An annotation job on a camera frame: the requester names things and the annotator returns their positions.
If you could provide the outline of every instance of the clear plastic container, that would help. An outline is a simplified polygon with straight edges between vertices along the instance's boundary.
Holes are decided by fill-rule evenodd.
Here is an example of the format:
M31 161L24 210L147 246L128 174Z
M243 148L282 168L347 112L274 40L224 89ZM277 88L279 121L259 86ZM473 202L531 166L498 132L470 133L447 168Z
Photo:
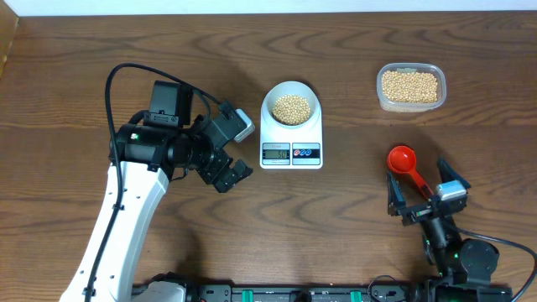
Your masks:
M436 95L438 100L433 103L410 103L410 102L394 102L390 101L383 94L383 74L386 71L401 71L401 72L427 72L435 76L438 86L436 87ZM391 63L384 66L377 75L377 94L380 100L380 107L390 112L425 112L440 107L447 96L446 77L442 70L431 64L424 63Z

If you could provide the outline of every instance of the red spoon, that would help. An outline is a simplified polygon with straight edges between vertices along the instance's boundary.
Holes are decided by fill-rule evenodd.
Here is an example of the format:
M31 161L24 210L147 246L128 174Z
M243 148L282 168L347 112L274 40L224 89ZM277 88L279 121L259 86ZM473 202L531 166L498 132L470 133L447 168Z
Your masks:
M407 146L397 146L388 154L388 167L398 174L409 174L420 188L421 194L429 199L433 191L427 185L423 177L416 171L416 154Z

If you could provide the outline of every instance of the kitchen scale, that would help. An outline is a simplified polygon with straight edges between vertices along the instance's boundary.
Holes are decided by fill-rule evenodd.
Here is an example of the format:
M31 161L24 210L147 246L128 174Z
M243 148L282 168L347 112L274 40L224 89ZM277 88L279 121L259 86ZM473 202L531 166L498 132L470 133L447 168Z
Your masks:
M310 118L297 126L276 121L272 110L285 95L304 97L310 105ZM315 93L297 81L286 81L273 88L261 106L259 164L264 169L320 169L322 167L321 104Z

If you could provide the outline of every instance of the wooden table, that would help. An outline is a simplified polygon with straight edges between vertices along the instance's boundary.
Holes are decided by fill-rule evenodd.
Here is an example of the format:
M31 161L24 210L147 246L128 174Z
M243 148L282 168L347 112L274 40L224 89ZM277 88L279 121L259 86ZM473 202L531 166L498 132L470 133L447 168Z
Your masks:
M422 280L420 227L386 212L385 156L416 149L432 185L444 155L472 184L456 222L537 249L537 13L355 13L22 18L0 80L0 300L56 301L101 207L109 165L103 89L114 65L166 70L243 108L259 126L264 95L303 81L323 106L325 166L267 171L259 132L227 151L254 167L227 194L193 173L161 201L137 282L175 271L237 284ZM390 62L446 74L448 98L425 113L378 105ZM117 125L149 106L153 81L122 70ZM195 114L203 112L198 102ZM416 202L410 189L407 196ZM493 281L517 291L530 256L497 245ZM523 301L537 299L537 285Z

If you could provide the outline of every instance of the white wall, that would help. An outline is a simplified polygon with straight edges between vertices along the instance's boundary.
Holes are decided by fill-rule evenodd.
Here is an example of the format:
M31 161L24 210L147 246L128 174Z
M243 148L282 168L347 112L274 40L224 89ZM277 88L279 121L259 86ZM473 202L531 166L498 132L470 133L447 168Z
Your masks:
M537 0L4 0L18 16L535 10Z

